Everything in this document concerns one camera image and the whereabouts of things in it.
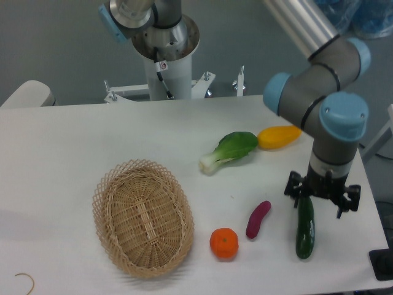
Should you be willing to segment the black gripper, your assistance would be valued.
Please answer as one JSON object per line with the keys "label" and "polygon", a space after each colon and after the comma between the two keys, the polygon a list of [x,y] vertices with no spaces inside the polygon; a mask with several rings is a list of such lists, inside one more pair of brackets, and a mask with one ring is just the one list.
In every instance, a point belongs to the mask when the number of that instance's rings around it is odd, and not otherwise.
{"label": "black gripper", "polygon": [[359,208],[361,186],[358,184],[345,186],[348,175],[334,178],[328,171],[321,176],[314,170],[308,170],[305,178],[296,171],[291,171],[284,189],[284,195],[294,200],[294,207],[298,207],[300,197],[319,197],[331,200],[337,206],[336,218],[343,213],[357,212]]}

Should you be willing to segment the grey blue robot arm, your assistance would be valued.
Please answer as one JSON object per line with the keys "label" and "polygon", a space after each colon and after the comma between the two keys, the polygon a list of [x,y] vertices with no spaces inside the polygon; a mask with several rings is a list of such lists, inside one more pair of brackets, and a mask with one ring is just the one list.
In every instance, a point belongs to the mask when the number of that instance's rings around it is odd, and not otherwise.
{"label": "grey blue robot arm", "polygon": [[[370,65],[368,47],[344,39],[312,1],[267,1],[266,6],[310,62],[297,76],[279,73],[263,91],[265,106],[314,140],[306,176],[292,172],[284,193],[300,203],[315,196],[339,213],[359,207],[358,185],[346,185],[368,106],[344,88]],[[152,100],[203,98],[192,83],[190,57],[198,46],[195,23],[179,1],[108,1],[99,16],[118,42],[131,40],[143,57]]]}

